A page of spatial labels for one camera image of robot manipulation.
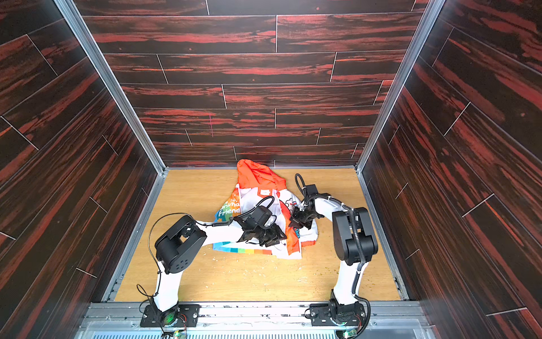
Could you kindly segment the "white orange kids jacket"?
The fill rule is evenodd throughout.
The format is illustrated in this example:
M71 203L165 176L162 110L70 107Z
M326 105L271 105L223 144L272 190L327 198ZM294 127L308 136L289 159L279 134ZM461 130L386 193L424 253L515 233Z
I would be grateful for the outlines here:
M265 206L276 216L276 223L287 238L271 247L261 247L252 240L215 243L213 249L231 253L273 255L280 259L301 259L302 248L316 243L318 227L315 222L310 230L297 230L289 225L291 213L301 201L287 189L286 180L268 166L252 160L238 161L237 172L237 184L231 196L215 214L215 220L224 222L250 213L255 207Z

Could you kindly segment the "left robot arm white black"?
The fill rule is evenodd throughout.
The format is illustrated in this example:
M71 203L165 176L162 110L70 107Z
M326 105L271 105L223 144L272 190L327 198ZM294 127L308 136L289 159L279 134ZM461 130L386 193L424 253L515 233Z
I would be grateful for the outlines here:
M271 247L286 240L285 232L268 212L244 213L224 222L203 223L183 213L155 243L158 282L152 295L155 309L173 312L178 305L182 273L194 261L201 247L221 242L250 242Z

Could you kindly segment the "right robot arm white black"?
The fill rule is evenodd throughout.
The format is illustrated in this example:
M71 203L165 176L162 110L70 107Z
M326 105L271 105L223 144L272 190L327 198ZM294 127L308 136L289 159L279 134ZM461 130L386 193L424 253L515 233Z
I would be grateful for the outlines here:
M316 218L327 218L333 224L333 244L340 270L332 299L339 305L361 302L358 296L361 277L373 255L378 253L368 210L351 208L336 198L319 194L294 207L290 221L293 227L309 229Z

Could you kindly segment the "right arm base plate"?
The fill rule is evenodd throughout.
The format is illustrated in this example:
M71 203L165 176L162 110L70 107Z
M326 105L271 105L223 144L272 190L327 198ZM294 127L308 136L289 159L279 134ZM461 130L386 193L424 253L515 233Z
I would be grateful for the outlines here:
M331 301L311 304L304 314L312 326L361 326L365 315L364 305L360 302L339 305Z

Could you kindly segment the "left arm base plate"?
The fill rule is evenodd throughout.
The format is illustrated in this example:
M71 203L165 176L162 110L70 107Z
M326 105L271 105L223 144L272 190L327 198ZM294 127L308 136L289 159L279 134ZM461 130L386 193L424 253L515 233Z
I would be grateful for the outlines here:
M160 311L155 305L147 305L141 319L141 328L184 328L196 327L200 305L178 304L166 311Z

